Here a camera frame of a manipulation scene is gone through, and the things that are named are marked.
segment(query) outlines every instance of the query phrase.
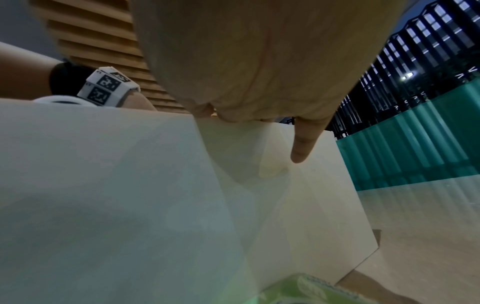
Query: qr code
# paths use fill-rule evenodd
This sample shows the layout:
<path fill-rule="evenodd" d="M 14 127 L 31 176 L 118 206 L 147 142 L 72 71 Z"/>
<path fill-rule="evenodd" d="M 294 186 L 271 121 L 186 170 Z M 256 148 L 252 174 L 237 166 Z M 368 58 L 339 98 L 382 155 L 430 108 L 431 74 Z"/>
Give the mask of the qr code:
<path fill-rule="evenodd" d="M 109 75 L 103 75 L 102 78 L 96 82 L 96 84 L 113 92 L 119 87 L 121 82 Z"/>
<path fill-rule="evenodd" d="M 113 72 L 113 73 L 110 73 L 110 74 L 117 77 L 118 79 L 120 79 L 123 82 L 130 82 L 131 81 L 129 78 L 125 77 L 124 75 L 120 74 L 119 72 Z"/>
<path fill-rule="evenodd" d="M 99 87 L 94 87 L 90 92 L 90 94 L 87 96 L 87 99 L 93 102 L 99 103 L 101 105 L 105 105 L 109 97 L 110 97 L 110 92 L 104 89 L 101 89 Z"/>

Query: teal curtain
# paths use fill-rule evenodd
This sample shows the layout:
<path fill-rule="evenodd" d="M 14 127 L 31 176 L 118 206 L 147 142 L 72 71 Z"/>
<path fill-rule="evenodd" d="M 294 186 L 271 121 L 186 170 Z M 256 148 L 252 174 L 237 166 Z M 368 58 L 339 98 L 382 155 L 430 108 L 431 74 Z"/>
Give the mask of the teal curtain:
<path fill-rule="evenodd" d="M 480 79 L 337 141 L 357 190 L 480 172 Z"/>

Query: black strap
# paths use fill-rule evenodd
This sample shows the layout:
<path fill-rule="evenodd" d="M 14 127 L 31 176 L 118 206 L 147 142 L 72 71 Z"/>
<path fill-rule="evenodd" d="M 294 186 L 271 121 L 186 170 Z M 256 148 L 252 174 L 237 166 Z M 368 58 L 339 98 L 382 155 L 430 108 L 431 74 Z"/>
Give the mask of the black strap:
<path fill-rule="evenodd" d="M 53 95 L 76 96 L 95 68 L 71 61 L 57 64 L 50 73 L 50 90 Z"/>

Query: white cable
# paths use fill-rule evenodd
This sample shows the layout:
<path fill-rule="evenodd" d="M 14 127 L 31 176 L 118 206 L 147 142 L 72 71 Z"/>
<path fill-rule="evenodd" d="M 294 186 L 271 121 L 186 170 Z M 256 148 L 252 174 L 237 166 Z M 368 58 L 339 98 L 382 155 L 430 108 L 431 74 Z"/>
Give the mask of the white cable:
<path fill-rule="evenodd" d="M 34 99 L 33 102 L 38 104 L 62 104 L 62 101 L 72 102 L 76 105 L 81 105 L 84 107 L 97 107 L 91 102 L 88 102 L 82 98 L 67 96 L 67 95 L 52 95 L 52 96 L 45 96 Z"/>

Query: wooden slat ceiling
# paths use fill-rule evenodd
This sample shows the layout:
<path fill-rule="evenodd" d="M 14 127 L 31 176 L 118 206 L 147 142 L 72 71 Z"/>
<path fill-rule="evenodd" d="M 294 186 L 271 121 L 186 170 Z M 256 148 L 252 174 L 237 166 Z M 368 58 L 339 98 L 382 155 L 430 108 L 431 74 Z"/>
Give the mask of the wooden slat ceiling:
<path fill-rule="evenodd" d="M 157 110 L 188 113 L 150 74 L 127 0 L 32 0 L 30 5 L 64 56 L 95 68 L 113 66 L 137 82 Z"/>

